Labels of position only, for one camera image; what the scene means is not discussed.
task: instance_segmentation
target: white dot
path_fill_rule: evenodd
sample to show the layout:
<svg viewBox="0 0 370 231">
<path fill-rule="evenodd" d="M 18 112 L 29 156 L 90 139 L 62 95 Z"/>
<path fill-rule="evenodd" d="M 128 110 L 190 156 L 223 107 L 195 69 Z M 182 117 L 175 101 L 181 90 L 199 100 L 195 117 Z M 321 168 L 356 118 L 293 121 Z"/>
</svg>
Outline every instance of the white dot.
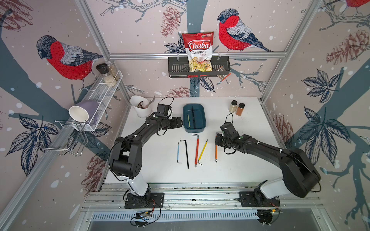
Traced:
<svg viewBox="0 0 370 231">
<path fill-rule="evenodd" d="M 56 188 L 58 186 L 58 184 L 59 184 L 59 180 L 56 180 L 53 183 L 51 183 L 50 187 L 51 188 Z"/>
</svg>

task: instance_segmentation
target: white table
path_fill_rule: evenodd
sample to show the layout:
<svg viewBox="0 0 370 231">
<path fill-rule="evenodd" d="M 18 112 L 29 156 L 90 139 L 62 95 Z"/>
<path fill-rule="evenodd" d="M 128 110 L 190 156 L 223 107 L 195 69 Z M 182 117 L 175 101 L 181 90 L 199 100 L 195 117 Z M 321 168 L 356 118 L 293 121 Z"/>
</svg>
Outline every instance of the white table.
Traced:
<svg viewBox="0 0 370 231">
<path fill-rule="evenodd" d="M 151 105 L 156 111 L 161 98 L 156 99 Z M 168 104 L 172 99 L 165 99 L 163 104 Z M 165 135 L 153 135 L 142 148 L 141 173 L 148 183 L 226 183 L 226 182 L 259 182 L 272 180 L 282 176 L 281 170 L 275 165 L 253 155 L 236 152 L 226 155 L 223 148 L 218 147 L 218 159 L 215 162 L 215 134 L 220 132 L 220 126 L 225 122 L 229 114 L 229 105 L 232 100 L 244 103 L 245 108 L 242 116 L 234 114 L 233 125 L 239 135 L 246 134 L 255 139 L 278 146 L 266 116 L 256 97 L 237 98 L 175 98 L 172 103 L 172 116 L 182 118 L 182 108 L 188 103 L 200 103 L 204 107 L 207 126 L 199 135 L 199 151 L 208 139 L 207 147 L 200 163 L 195 168 L 196 136 L 187 133 L 184 127 L 169 129 Z M 145 119 L 137 116 L 131 108 L 128 119 L 124 126 L 122 137 L 136 131 Z M 177 164 L 177 144 L 185 139 L 188 145 L 189 167 L 186 164 L 185 143 L 180 142 L 179 162 Z M 121 183 L 108 172 L 105 183 Z"/>
</svg>

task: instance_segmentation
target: yellow screwdriver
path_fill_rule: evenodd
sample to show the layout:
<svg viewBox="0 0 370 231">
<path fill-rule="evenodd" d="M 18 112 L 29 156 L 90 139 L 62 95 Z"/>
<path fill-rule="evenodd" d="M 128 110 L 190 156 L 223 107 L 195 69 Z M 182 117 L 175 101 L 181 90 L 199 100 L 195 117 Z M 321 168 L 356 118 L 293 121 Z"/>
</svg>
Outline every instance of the yellow screwdriver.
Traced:
<svg viewBox="0 0 370 231">
<path fill-rule="evenodd" d="M 198 164 L 199 164 L 199 165 L 201 165 L 201 166 L 203 166 L 203 165 L 202 165 L 201 163 L 199 163 L 199 161 L 200 161 L 200 160 L 201 160 L 201 158 L 202 158 L 202 155 L 203 155 L 204 149 L 206 149 L 207 142 L 208 142 L 208 140 L 207 140 L 207 141 L 206 141 L 206 143 L 204 144 L 204 147 L 203 147 L 202 153 L 201 153 L 201 155 L 199 156 Z"/>
</svg>

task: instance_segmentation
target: purple mug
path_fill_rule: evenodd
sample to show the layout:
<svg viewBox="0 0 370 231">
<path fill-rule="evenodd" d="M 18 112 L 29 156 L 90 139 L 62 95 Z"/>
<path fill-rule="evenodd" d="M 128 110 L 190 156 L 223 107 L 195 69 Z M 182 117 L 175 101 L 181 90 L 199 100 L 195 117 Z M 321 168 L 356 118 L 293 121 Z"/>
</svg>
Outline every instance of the purple mug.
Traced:
<svg viewBox="0 0 370 231">
<path fill-rule="evenodd" d="M 93 99 L 88 99 L 77 103 L 76 105 L 69 108 L 69 114 L 75 121 L 86 122 L 90 121 L 92 116 L 95 114 L 99 107 L 99 103 Z"/>
</svg>

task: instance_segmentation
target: red chip bag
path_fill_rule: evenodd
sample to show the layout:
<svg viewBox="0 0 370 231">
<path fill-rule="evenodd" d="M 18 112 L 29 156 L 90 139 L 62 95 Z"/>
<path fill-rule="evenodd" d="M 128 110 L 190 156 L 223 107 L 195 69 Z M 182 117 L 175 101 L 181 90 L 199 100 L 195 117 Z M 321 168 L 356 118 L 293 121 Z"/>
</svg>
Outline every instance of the red chip bag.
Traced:
<svg viewBox="0 0 370 231">
<path fill-rule="evenodd" d="M 213 32 L 182 34 L 190 71 L 212 71 Z"/>
</svg>

